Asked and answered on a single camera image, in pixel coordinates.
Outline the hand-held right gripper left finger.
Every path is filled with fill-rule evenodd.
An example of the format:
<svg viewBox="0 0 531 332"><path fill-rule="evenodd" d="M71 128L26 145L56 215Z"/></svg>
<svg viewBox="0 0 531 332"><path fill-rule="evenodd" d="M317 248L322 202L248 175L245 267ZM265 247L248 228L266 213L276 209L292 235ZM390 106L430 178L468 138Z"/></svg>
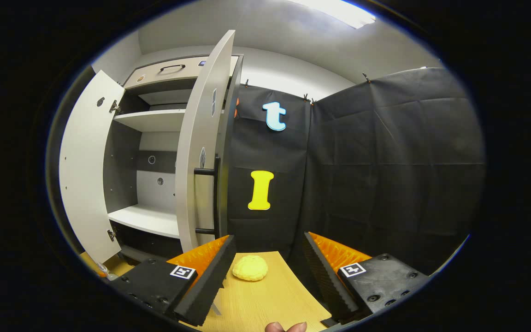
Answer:
<svg viewBox="0 0 531 332"><path fill-rule="evenodd" d="M143 309L201 326L236 253L235 236L226 235L166 261L146 259L109 285Z"/></svg>

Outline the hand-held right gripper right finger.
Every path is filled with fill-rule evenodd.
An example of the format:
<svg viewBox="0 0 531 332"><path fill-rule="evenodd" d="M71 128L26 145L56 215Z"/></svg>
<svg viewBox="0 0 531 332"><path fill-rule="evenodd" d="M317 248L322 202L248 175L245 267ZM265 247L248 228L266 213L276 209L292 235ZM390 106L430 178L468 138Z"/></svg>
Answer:
<svg viewBox="0 0 531 332"><path fill-rule="evenodd" d="M330 318L339 324L398 304L434 272L432 250L386 231L348 244L306 231L303 250Z"/></svg>

